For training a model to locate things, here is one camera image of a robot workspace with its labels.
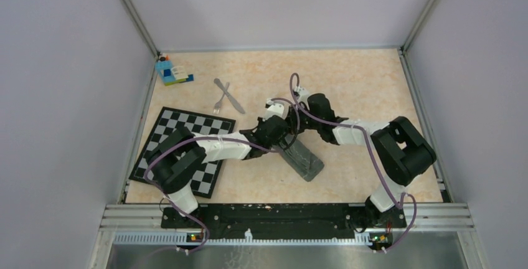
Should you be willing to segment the grey cloth napkin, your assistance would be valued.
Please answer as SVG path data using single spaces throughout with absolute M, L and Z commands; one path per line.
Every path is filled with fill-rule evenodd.
M 279 155 L 306 182 L 311 182 L 325 167 L 323 161 L 312 153 L 299 139 Z

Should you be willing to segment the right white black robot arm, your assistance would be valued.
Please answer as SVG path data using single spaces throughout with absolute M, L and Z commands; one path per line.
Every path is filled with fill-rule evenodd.
M 294 88 L 293 100 L 300 116 L 296 132 L 315 130 L 327 143 L 367 148 L 380 179 L 365 201 L 364 217 L 374 227 L 383 226 L 402 207 L 407 187 L 437 160 L 431 145 L 404 116 L 389 122 L 338 117 L 324 94 L 310 94 L 302 87 Z

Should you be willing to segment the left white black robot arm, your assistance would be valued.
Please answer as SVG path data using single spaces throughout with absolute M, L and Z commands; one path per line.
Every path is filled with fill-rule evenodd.
M 259 119 L 253 129 L 229 134 L 202 135 L 186 127 L 176 129 L 150 155 L 144 178 L 154 184 L 177 210 L 176 220 L 184 227 L 199 221 L 197 199 L 191 179 L 202 164 L 226 159 L 249 160 L 276 153 L 292 132 L 291 123 L 280 116 Z

